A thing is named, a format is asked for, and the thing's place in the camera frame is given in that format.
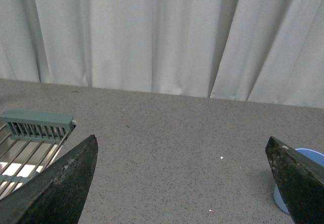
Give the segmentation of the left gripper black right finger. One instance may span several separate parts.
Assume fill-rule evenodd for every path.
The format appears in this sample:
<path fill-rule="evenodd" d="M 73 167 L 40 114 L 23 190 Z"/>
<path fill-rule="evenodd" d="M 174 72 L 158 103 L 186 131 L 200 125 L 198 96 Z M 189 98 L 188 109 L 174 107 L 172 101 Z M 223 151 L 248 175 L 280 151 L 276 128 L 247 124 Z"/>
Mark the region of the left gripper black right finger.
<path fill-rule="evenodd" d="M 270 137 L 267 160 L 294 223 L 323 223 L 323 166 Z"/>

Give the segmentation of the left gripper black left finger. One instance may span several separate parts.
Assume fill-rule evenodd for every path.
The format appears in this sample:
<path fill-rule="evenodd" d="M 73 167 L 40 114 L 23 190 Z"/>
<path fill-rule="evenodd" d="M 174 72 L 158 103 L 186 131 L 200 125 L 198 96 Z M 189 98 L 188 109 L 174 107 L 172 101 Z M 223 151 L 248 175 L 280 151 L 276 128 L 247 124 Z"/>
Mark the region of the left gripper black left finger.
<path fill-rule="evenodd" d="M 97 139 L 90 135 L 1 199 L 1 223 L 78 223 L 97 156 Z"/>

